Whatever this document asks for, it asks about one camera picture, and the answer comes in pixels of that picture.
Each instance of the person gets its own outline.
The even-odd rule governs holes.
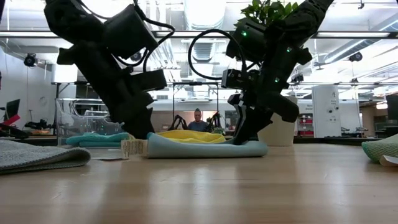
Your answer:
[[[188,125],[188,130],[205,131],[207,122],[201,120],[201,111],[199,108],[197,108],[193,114],[195,116],[195,120]]]

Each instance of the workbench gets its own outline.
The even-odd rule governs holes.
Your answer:
[[[1,223],[398,223],[398,169],[360,147],[103,162],[0,176]]]

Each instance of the red object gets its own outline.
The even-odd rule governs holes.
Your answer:
[[[298,134],[301,136],[313,136],[313,131],[299,131]]]
[[[300,120],[300,124],[312,124],[312,119],[303,119],[303,120]]]
[[[3,122],[2,124],[10,126],[10,125],[14,124],[20,118],[21,117],[18,114],[16,114],[16,115],[10,117],[10,119],[8,119],[7,121]]]

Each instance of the computer monitor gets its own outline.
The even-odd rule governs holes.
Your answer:
[[[19,102],[20,102],[20,99],[14,100],[14,101],[10,101],[10,102],[7,103],[7,105],[6,105],[7,113],[4,115],[4,121],[7,121],[11,117],[13,117],[13,116],[18,114]]]
[[[386,96],[386,101],[388,119],[398,120],[398,96],[388,95]]]

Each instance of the mint green towel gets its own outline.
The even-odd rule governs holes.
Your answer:
[[[362,142],[362,148],[373,162],[379,162],[382,156],[398,157],[398,134],[378,141]]]

